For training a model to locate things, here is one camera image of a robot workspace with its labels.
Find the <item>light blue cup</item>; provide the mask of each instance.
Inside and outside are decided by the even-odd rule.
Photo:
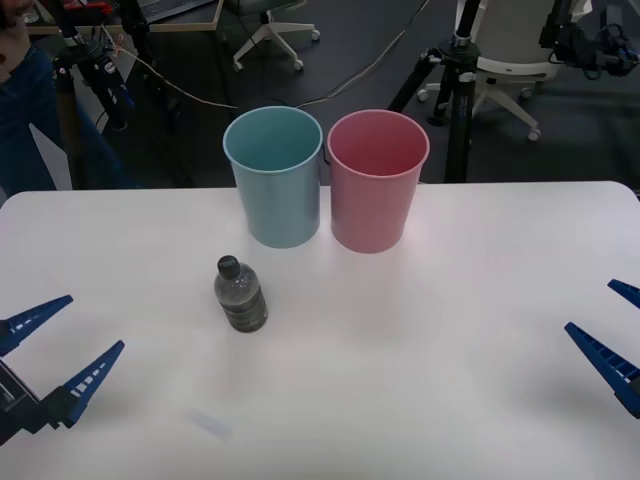
[[[313,237],[320,224],[318,122],[295,108],[258,108],[229,125],[222,145],[255,239],[290,248]]]

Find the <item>jeans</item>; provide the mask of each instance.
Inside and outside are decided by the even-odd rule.
[[[0,84],[0,187],[9,197],[56,188],[29,130],[32,123],[63,148],[52,72],[49,58],[31,48],[11,78]],[[115,153],[80,105],[78,113],[88,183],[97,188],[134,188]]]

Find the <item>chair base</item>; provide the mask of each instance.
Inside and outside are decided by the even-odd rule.
[[[495,77],[488,77],[487,80],[494,80]],[[528,85],[538,85],[541,84],[542,81],[540,79],[523,79],[517,81],[509,81],[509,84],[528,84]],[[528,139],[532,142],[536,142],[540,139],[541,132],[538,128],[538,122],[529,115],[518,103],[513,100],[509,95],[507,95],[495,82],[493,83],[478,83],[478,89],[476,91],[476,99],[473,105],[472,115],[475,116],[478,112],[480,106],[486,102],[488,99],[493,100],[502,108],[508,110],[513,115],[522,120],[525,124],[530,127]],[[429,97],[429,92],[437,92],[440,90],[439,83],[427,83],[424,88],[418,91],[418,100],[424,102]],[[533,95],[534,88],[528,87],[523,88],[521,91],[522,99],[529,99]]]
[[[289,33],[289,32],[311,32],[311,39],[317,41],[320,39],[320,32],[316,30],[316,27],[312,23],[283,23],[283,22],[272,22],[271,21],[271,13],[267,12],[267,17],[269,18],[269,22],[262,24],[258,30],[248,39],[245,44],[236,52],[233,56],[233,69],[236,72],[242,70],[242,64],[240,63],[240,59],[247,54],[252,48],[256,47],[259,42],[262,40],[271,40],[276,45],[278,45],[284,52],[289,55],[293,59],[293,68],[295,70],[302,70],[304,64],[302,60],[298,58],[298,54],[296,51],[291,48],[291,46],[285,42],[284,38],[280,35],[281,33]]]

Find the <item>cup rim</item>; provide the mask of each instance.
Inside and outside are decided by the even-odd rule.
[[[320,134],[320,139],[318,141],[318,146],[315,148],[313,153],[311,155],[309,155],[308,158],[306,158],[302,162],[294,165],[293,167],[284,168],[282,170],[257,170],[255,168],[247,167],[246,165],[241,164],[235,158],[233,158],[233,156],[229,153],[229,150],[227,149],[227,135],[229,134],[229,132],[231,131],[231,128],[235,125],[236,122],[240,121],[243,117],[246,117],[246,116],[248,116],[248,115],[250,115],[252,113],[255,113],[255,112],[259,111],[259,110],[293,110],[293,111],[295,111],[297,113],[301,113],[302,115],[305,115],[306,117],[310,118],[311,121],[313,122],[313,124],[318,129],[318,133]],[[320,148],[323,145],[323,141],[324,141],[324,135],[323,135],[322,127],[320,126],[320,123],[318,123],[318,121],[315,118],[313,118],[313,116],[311,116],[310,114],[308,114],[304,110],[300,110],[299,108],[285,107],[285,106],[280,106],[280,105],[271,105],[271,106],[268,106],[268,107],[260,107],[260,108],[254,108],[253,110],[249,110],[248,112],[243,113],[238,118],[236,118],[233,122],[231,122],[229,124],[229,126],[227,127],[227,129],[225,130],[224,136],[222,137],[222,149],[224,150],[225,155],[227,156],[227,158],[229,159],[229,161],[231,163],[237,165],[238,167],[240,167],[240,168],[242,168],[244,170],[247,170],[249,172],[254,172],[254,173],[260,173],[262,175],[278,175],[278,174],[281,174],[281,173],[287,173],[287,172],[291,172],[293,170],[296,170],[298,168],[301,168],[304,165],[306,165],[307,163],[309,163],[310,161],[312,161],[318,155],[318,152],[320,151]]]
[[[425,143],[426,143],[426,146],[427,146],[427,148],[425,149],[426,151],[425,151],[425,154],[424,154],[424,157],[422,158],[422,160],[420,160],[420,162],[418,162],[414,167],[410,168],[409,170],[405,170],[404,172],[396,173],[394,175],[371,175],[370,173],[364,173],[364,172],[359,172],[358,170],[354,170],[353,168],[351,168],[351,167],[345,165],[343,162],[341,162],[338,159],[338,157],[333,153],[333,149],[331,148],[331,136],[333,135],[333,131],[336,129],[336,127],[338,125],[340,125],[346,119],[348,119],[350,117],[354,117],[356,115],[360,115],[362,113],[371,113],[371,112],[376,112],[376,113],[384,112],[385,114],[394,115],[394,116],[397,116],[397,117],[402,117],[404,120],[408,120],[409,123],[413,124],[413,126],[415,126],[418,129],[418,131],[422,134],[422,136],[424,137],[424,140],[425,140]],[[409,118],[406,115],[403,115],[403,114],[398,113],[398,112],[392,112],[391,110],[383,110],[383,109],[380,109],[380,108],[372,108],[372,109],[358,110],[357,112],[352,112],[349,115],[345,115],[340,120],[338,120],[335,123],[335,125],[333,127],[331,127],[331,130],[329,130],[329,134],[327,135],[327,150],[329,151],[329,156],[331,158],[331,162],[337,162],[345,170],[348,170],[349,172],[351,172],[351,173],[353,173],[355,175],[359,175],[361,177],[370,178],[372,180],[387,180],[387,179],[390,179],[390,178],[400,178],[400,177],[403,177],[405,175],[410,175],[416,169],[422,168],[422,166],[424,165],[424,162],[426,162],[427,158],[429,157],[429,153],[431,153],[431,141],[429,140],[429,136],[427,135],[427,132],[425,132],[424,129],[418,124],[418,122],[416,122],[412,118]]]

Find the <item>plastic cup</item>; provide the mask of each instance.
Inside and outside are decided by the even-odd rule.
[[[399,113],[363,110],[339,120],[327,143],[333,235],[356,252],[393,247],[429,155],[427,134]]]
[[[295,108],[258,108],[236,118],[222,144],[255,239],[274,248],[309,240],[320,224],[318,122]]]

